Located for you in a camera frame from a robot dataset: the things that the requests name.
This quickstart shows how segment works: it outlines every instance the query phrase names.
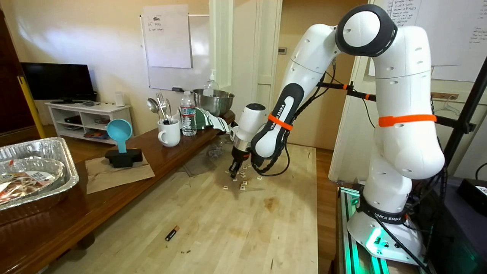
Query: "mug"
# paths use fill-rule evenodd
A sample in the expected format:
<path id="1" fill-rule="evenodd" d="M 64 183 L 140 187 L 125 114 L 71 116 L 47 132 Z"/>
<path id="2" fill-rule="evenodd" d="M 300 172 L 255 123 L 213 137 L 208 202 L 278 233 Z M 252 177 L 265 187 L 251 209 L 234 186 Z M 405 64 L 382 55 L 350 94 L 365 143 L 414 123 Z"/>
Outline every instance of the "mug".
<path id="1" fill-rule="evenodd" d="M 156 139 L 163 143 L 163 146 L 172 148 L 181 142 L 181 129 L 178 122 L 158 120 L 156 128 Z"/>

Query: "white shelf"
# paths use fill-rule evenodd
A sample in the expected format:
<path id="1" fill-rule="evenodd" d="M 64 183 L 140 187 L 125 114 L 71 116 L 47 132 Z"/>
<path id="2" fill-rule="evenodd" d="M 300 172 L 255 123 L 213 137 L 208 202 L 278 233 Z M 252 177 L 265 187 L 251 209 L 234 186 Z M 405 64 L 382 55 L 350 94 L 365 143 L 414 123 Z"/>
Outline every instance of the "white shelf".
<path id="1" fill-rule="evenodd" d="M 131 122 L 129 107 L 82 104 L 45 104 L 58 135 L 111 143 L 106 125 L 114 119 Z"/>

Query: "aluminum foil tray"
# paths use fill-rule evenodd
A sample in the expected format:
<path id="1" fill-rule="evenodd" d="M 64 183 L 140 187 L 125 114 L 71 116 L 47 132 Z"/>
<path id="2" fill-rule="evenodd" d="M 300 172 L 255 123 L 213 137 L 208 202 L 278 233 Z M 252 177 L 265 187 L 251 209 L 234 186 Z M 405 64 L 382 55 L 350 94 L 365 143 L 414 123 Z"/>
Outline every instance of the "aluminum foil tray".
<path id="1" fill-rule="evenodd" d="M 42 157 L 61 161 L 64 164 L 62 175 L 50 187 L 12 199 L 10 202 L 0 204 L 0 225 L 50 209 L 79 181 L 71 154 L 65 140 L 61 137 L 39 139 L 0 148 L 0 161 L 29 157 Z"/>

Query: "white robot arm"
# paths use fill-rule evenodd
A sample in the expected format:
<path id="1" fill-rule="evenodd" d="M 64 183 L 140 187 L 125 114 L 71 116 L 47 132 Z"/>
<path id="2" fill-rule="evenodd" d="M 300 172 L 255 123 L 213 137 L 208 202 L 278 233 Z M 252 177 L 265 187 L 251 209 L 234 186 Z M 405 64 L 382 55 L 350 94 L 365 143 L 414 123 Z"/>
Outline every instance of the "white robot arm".
<path id="1" fill-rule="evenodd" d="M 420 257 L 420 234 L 411 228 L 414 224 L 402 225 L 411 222 L 403 215 L 411 180 L 433 177 L 444 164 L 430 111 L 429 43 L 423 29 L 397 27 L 379 6 L 359 6 L 338 26 L 315 24 L 307 29 L 286 69 L 272 113 L 266 117 L 258 104 L 242 113 L 234 131 L 230 174 L 234 178 L 248 155 L 255 166 L 280 155 L 295 113 L 341 52 L 373 58 L 379 113 L 360 209 L 348 222 L 348 233 L 377 257 L 417 263 L 412 257 Z M 395 234 L 385 239 L 391 248 L 382 251 L 366 247 L 379 222 Z"/>

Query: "orange band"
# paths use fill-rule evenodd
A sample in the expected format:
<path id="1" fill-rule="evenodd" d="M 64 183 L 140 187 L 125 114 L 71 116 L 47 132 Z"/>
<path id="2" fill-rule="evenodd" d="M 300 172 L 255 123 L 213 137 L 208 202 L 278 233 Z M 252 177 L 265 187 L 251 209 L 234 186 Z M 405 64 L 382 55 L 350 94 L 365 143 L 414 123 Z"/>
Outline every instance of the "orange band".
<path id="1" fill-rule="evenodd" d="M 283 122 L 283 120 L 278 120 L 278 117 L 275 117 L 275 116 L 272 116 L 272 114 L 269 114 L 268 119 L 269 119 L 272 123 L 280 125 L 280 126 L 281 126 L 283 129 L 286 129 L 286 131 L 290 131 L 290 129 L 292 129 L 292 125 L 289 125 L 289 123 L 286 123 L 286 122 Z"/>
<path id="2" fill-rule="evenodd" d="M 412 114 L 412 116 L 383 116 L 379 117 L 379 126 L 394 126 L 395 123 L 409 123 L 409 122 L 437 122 L 437 116 L 432 114 Z"/>

